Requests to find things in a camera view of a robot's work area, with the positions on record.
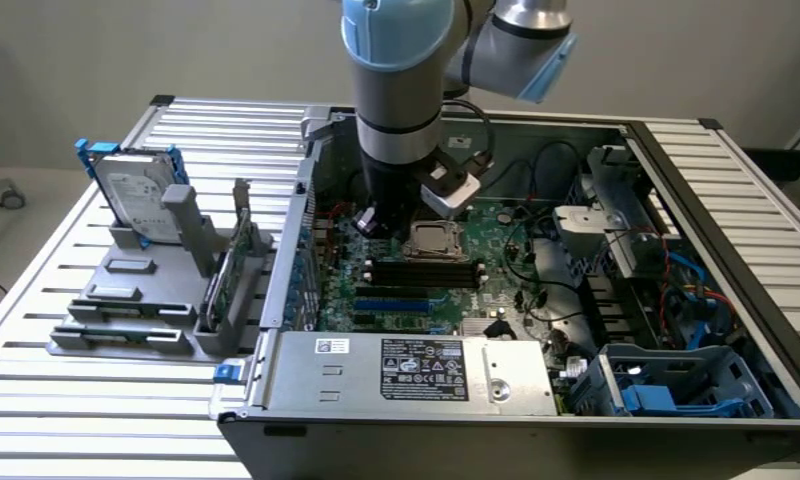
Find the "warning label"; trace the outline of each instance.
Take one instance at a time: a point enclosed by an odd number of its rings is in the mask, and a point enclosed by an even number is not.
[[[461,341],[383,339],[380,368],[387,400],[468,401]]]

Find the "white label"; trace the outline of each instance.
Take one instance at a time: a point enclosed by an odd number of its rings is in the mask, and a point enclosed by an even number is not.
[[[349,353],[348,338],[319,338],[315,353]]]
[[[148,177],[110,173],[109,186],[133,229],[154,242],[178,243],[172,213],[162,205],[162,191]]]
[[[471,148],[471,138],[468,137],[451,137],[448,138],[448,148]]]

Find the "aluminum table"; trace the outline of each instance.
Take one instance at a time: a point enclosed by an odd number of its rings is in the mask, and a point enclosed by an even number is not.
[[[304,109],[176,98],[148,109],[122,144],[181,148],[217,227],[234,223],[234,179],[250,179],[256,221],[277,241],[304,156]],[[800,213],[723,131],[695,120],[640,120],[800,332]],[[112,219],[92,185],[0,304],[0,477],[248,478],[208,419],[212,365],[54,357],[44,349],[112,243]],[[242,396],[242,387],[225,388],[224,396]]]

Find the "sticker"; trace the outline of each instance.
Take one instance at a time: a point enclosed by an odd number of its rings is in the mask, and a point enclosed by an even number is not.
[[[451,137],[448,138],[448,148],[471,148],[471,138],[468,137]]]
[[[349,353],[348,338],[319,338],[315,353]]]
[[[106,181],[121,206],[122,219],[133,229],[154,242],[180,243],[174,217],[162,205],[160,185],[141,175],[110,173]]]
[[[468,401],[460,340],[383,339],[380,367],[385,400]]]

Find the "robotic arm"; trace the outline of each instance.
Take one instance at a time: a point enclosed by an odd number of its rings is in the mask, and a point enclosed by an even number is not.
[[[403,236],[419,198],[451,217],[480,190],[439,148],[443,99],[473,86],[541,102],[575,45],[572,21],[565,0],[344,0],[343,9],[372,199],[356,226],[367,237]]]

